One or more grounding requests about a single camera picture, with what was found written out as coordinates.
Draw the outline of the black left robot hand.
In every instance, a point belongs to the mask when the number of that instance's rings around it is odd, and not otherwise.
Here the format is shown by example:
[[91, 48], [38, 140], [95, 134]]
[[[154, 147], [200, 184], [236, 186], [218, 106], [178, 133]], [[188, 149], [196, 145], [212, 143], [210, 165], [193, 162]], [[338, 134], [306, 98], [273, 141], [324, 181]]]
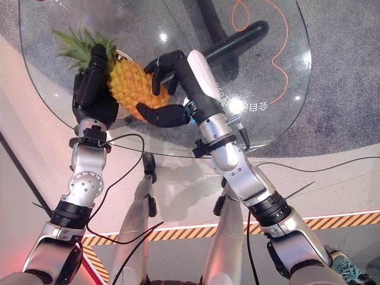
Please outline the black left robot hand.
[[110, 92], [109, 78], [106, 48], [98, 43], [90, 51], [87, 68], [75, 76], [72, 112], [77, 123], [94, 119], [108, 130], [116, 121], [119, 104]]

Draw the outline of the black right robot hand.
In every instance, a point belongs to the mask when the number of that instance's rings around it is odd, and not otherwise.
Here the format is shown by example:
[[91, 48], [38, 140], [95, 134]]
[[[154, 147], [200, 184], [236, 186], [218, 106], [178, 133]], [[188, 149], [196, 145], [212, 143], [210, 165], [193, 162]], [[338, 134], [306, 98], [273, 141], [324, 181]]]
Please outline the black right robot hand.
[[181, 104], [153, 109], [138, 103], [137, 111], [150, 124], [159, 128], [173, 128], [188, 124], [192, 118], [199, 125], [213, 115], [224, 113], [214, 75], [201, 52], [192, 50], [185, 55], [181, 50], [175, 50], [165, 53], [151, 61], [144, 72], [153, 76], [151, 86], [155, 96], [161, 91], [162, 79], [173, 73], [167, 92], [174, 95], [180, 85], [188, 100], [195, 105], [195, 110], [190, 112]]

